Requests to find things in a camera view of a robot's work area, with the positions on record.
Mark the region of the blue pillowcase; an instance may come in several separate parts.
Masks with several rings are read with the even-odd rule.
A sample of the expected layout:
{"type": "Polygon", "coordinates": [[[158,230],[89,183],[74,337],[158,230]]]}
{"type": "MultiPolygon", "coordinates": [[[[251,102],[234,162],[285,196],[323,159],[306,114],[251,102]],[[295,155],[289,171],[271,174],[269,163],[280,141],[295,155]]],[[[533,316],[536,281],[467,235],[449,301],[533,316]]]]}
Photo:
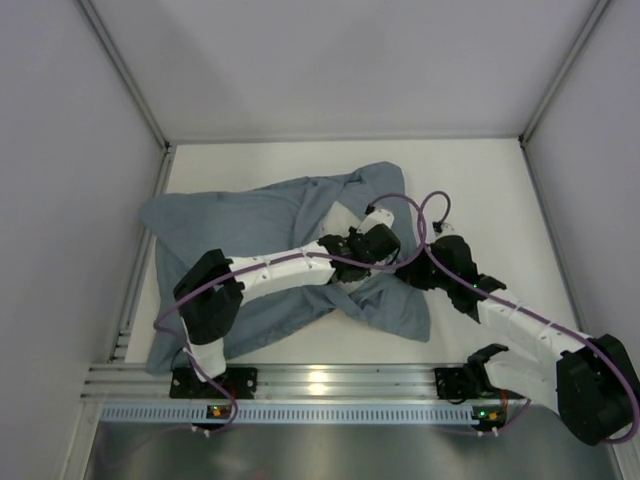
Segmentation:
{"type": "MultiPolygon", "coordinates": [[[[300,177],[246,192],[166,194],[146,202],[139,218],[156,237],[155,265],[161,308],[201,256],[220,249],[248,257],[286,251],[320,238],[319,224],[338,201],[361,221],[370,201],[390,210],[401,243],[399,258],[416,249],[413,218],[401,200],[405,180],[390,162],[328,177],[300,177]]],[[[375,272],[354,295],[331,286],[275,293],[241,308],[224,341],[229,360],[327,360],[314,340],[337,341],[346,354],[358,351],[350,333],[380,336],[392,343],[430,339],[431,318],[424,294],[391,273],[375,272]]]]}

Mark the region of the white pillow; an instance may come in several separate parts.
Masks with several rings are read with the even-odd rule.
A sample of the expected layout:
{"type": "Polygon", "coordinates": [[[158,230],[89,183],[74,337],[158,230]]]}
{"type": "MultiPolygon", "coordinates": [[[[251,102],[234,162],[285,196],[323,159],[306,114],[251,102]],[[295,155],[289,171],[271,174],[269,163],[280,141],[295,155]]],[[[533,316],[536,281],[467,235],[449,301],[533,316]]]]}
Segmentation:
{"type": "MultiPolygon", "coordinates": [[[[360,223],[361,220],[353,212],[340,202],[335,201],[319,224],[319,236],[337,235],[346,237],[349,234],[349,229],[351,227],[358,227],[360,223]]],[[[361,280],[344,282],[334,277],[332,279],[332,285],[346,295],[351,296],[363,287],[368,280],[369,278],[365,276],[361,280]]]]}

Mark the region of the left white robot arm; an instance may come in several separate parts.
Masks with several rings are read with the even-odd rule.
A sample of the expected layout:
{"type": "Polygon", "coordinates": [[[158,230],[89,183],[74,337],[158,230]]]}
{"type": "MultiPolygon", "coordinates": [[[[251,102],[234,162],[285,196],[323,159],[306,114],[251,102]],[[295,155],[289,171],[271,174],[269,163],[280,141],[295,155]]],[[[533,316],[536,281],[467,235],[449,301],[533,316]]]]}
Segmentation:
{"type": "Polygon", "coordinates": [[[196,378],[209,382],[225,372],[224,337],[244,304],[297,287],[363,280],[399,250],[391,228],[377,223],[264,256],[205,253],[173,290],[196,378]]]}

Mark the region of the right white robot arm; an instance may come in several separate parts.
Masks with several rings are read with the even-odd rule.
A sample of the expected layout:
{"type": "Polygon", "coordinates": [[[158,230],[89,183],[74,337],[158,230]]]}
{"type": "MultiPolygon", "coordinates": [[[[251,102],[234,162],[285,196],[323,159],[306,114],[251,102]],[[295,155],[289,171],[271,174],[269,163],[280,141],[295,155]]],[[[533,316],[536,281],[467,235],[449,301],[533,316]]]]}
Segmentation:
{"type": "Polygon", "coordinates": [[[442,234],[396,277],[444,291],[453,307],[513,344],[471,354],[463,369],[476,395],[506,390],[558,415],[581,442],[620,444],[639,430],[639,379],[616,337],[591,337],[546,319],[501,281],[479,272],[469,245],[442,234]]]}

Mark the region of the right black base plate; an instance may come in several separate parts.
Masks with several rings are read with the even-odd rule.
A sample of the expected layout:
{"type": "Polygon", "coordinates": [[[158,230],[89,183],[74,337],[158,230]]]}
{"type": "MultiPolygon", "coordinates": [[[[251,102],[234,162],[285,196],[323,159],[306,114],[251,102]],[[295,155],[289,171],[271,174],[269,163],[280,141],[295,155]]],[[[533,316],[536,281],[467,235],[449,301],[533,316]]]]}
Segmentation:
{"type": "Polygon", "coordinates": [[[479,396],[479,386],[472,370],[463,367],[440,367],[434,369],[437,396],[454,405],[479,396]]]}

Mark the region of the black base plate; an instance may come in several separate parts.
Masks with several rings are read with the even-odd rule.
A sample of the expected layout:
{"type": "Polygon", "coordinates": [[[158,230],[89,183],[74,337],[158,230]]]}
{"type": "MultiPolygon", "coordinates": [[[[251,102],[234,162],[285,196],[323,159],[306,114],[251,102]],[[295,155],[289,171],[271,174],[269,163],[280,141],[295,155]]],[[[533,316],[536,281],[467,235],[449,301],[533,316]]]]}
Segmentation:
{"type": "Polygon", "coordinates": [[[479,396],[479,386],[472,370],[463,367],[440,367],[434,369],[437,396],[454,405],[479,396]]]}
{"type": "MultiPolygon", "coordinates": [[[[258,370],[253,367],[230,367],[214,381],[235,399],[255,398],[258,370]]],[[[225,399],[206,381],[201,381],[192,368],[176,368],[172,374],[169,397],[173,399],[225,399]]]]}

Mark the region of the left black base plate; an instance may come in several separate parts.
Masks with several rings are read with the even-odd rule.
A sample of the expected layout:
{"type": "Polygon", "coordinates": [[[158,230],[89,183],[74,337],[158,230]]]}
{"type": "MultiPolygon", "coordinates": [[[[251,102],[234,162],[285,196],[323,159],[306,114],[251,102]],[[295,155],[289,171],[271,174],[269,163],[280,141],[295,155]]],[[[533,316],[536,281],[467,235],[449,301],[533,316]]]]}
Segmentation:
{"type": "MultiPolygon", "coordinates": [[[[253,367],[230,367],[214,381],[235,399],[255,398],[258,370],[253,367]]],[[[176,368],[172,374],[169,397],[173,399],[225,399],[206,381],[201,381],[192,368],[176,368]]]]}

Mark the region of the aluminium mounting rail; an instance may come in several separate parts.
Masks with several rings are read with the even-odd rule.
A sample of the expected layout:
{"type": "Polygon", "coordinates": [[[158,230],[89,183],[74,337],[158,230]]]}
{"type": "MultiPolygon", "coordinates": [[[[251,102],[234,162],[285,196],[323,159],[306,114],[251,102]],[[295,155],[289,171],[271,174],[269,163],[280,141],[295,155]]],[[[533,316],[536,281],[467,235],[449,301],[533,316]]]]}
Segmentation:
{"type": "MultiPolygon", "coordinates": [[[[438,400],[429,364],[260,364],[255,398],[261,402],[323,403],[438,400]]],[[[138,364],[97,364],[89,368],[84,400],[151,401],[169,398],[172,374],[151,375],[138,364]]]]}

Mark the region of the right aluminium frame post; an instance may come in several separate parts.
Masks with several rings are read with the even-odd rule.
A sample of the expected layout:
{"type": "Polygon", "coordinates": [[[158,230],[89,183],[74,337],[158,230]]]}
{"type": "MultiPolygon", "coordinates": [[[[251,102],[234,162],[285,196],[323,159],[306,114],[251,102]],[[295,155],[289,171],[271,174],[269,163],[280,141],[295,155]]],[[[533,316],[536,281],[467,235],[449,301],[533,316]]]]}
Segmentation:
{"type": "Polygon", "coordinates": [[[541,126],[564,84],[568,81],[573,69],[588,48],[593,36],[604,21],[606,15],[616,4],[614,0],[597,0],[590,8],[586,18],[580,24],[569,47],[561,58],[561,62],[552,74],[543,94],[537,101],[525,127],[518,136],[522,150],[525,150],[534,134],[541,126]]]}

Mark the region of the aluminium frame post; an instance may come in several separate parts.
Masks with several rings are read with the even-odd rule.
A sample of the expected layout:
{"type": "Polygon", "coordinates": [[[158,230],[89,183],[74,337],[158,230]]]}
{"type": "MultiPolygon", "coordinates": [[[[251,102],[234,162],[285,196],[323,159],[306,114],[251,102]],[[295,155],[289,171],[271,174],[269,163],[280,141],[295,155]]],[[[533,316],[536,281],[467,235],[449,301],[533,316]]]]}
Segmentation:
{"type": "Polygon", "coordinates": [[[95,2],[90,0],[74,0],[73,4],[78,8],[79,13],[84,18],[88,28],[98,41],[100,48],[106,54],[112,68],[118,76],[134,107],[141,115],[147,130],[151,134],[155,143],[162,151],[168,151],[171,142],[164,134],[154,113],[149,106],[138,82],[129,68],[123,54],[116,45],[108,26],[103,20],[95,2]]]}
{"type": "Polygon", "coordinates": [[[564,84],[568,81],[573,69],[588,48],[593,36],[604,21],[606,15],[616,4],[614,0],[597,0],[590,8],[586,18],[580,24],[569,47],[561,58],[561,62],[552,74],[543,94],[537,101],[525,127],[518,136],[522,150],[525,150],[534,134],[541,126],[564,84]]]}

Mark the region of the left aluminium frame post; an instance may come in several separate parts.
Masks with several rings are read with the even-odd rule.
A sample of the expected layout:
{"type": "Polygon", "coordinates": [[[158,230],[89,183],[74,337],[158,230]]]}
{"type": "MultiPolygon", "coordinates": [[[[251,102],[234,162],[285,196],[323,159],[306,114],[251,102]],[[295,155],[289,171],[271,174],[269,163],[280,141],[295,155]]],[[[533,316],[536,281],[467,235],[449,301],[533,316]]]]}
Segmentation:
{"type": "Polygon", "coordinates": [[[95,2],[90,0],[74,0],[73,4],[78,8],[79,13],[84,18],[88,28],[98,41],[100,48],[106,54],[112,68],[118,76],[134,107],[141,115],[147,130],[151,134],[155,143],[162,151],[168,151],[171,142],[164,134],[154,113],[149,106],[138,82],[129,68],[123,54],[116,45],[108,26],[103,20],[95,2]]]}

